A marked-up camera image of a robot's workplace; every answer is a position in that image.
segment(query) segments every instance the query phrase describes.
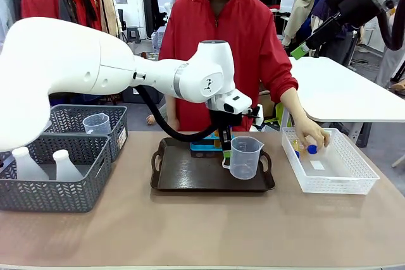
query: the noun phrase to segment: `white label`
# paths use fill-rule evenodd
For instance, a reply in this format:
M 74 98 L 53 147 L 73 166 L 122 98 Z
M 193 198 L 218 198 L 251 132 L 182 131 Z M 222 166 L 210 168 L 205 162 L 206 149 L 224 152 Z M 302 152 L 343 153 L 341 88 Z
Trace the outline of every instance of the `white label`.
M 311 164 L 315 170 L 322 170 L 322 171 L 325 170 L 325 168 L 322 166 L 322 163 L 320 161 L 311 161 Z
M 120 150 L 121 150 L 122 146 L 124 145 L 126 139 L 127 139 L 127 129 L 124 128 L 124 129 L 122 129 L 120 136 L 118 136 L 118 139 L 117 139 L 117 144 L 120 147 Z

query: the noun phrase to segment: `brown tray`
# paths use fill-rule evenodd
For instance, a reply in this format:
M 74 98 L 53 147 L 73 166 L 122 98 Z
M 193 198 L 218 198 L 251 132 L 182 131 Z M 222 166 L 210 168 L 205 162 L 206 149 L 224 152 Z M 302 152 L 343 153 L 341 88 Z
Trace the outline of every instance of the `brown tray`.
M 262 160 L 268 165 L 265 169 Z M 223 154 L 191 153 L 190 144 L 164 138 L 152 156 L 151 186 L 161 191 L 265 192 L 274 188 L 270 156 L 261 151 L 258 172 L 238 180 L 222 167 Z

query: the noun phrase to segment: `white plastic basket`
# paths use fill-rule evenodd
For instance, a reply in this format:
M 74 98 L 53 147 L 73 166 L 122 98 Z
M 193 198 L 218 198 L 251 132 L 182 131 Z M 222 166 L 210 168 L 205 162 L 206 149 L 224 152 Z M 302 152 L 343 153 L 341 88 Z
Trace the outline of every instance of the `white plastic basket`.
M 380 178 L 337 129 L 326 131 L 331 134 L 327 148 L 314 155 L 302 151 L 298 158 L 295 129 L 282 128 L 282 145 L 303 192 L 368 194 Z

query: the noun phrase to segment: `white table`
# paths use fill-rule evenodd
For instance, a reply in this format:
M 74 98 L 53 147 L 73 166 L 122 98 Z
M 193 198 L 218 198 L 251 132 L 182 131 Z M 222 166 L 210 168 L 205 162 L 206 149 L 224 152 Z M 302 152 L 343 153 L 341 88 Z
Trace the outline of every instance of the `white table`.
M 354 123 L 357 142 L 363 123 L 405 123 L 405 101 L 329 58 L 301 58 L 292 63 L 302 107 L 312 120 Z M 285 110 L 282 126 L 287 126 Z

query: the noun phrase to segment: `tray handle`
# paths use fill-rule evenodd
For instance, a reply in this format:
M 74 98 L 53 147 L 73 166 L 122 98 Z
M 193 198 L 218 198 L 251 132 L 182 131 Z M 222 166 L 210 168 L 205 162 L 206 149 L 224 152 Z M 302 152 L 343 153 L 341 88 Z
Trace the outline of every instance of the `tray handle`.
M 263 162 L 260 161 L 260 159 L 259 159 L 259 162 L 261 162 L 261 165 L 263 167 L 263 174 L 265 176 L 267 187 L 269 189 L 272 189 L 275 186 L 275 182 L 273 179 L 273 175 L 271 175 L 271 158 L 270 158 L 270 155 L 268 155 L 265 151 L 262 150 L 261 154 L 260 154 L 260 158 L 262 158 L 263 156 L 267 159 L 267 163 L 268 163 L 268 168 L 266 171 L 265 171 L 264 164 L 263 164 Z
M 152 160 L 151 160 L 151 164 L 152 164 L 152 178 L 151 178 L 151 187 L 153 189 L 157 189 L 158 188 L 158 184 L 159 184 L 159 179 L 160 179 L 160 171 L 162 168 L 162 162 L 160 161 L 159 163 L 159 168 L 156 168 L 156 158 L 157 157 L 162 158 L 162 155 L 160 154 L 160 151 L 156 151 L 153 155 L 152 155 Z

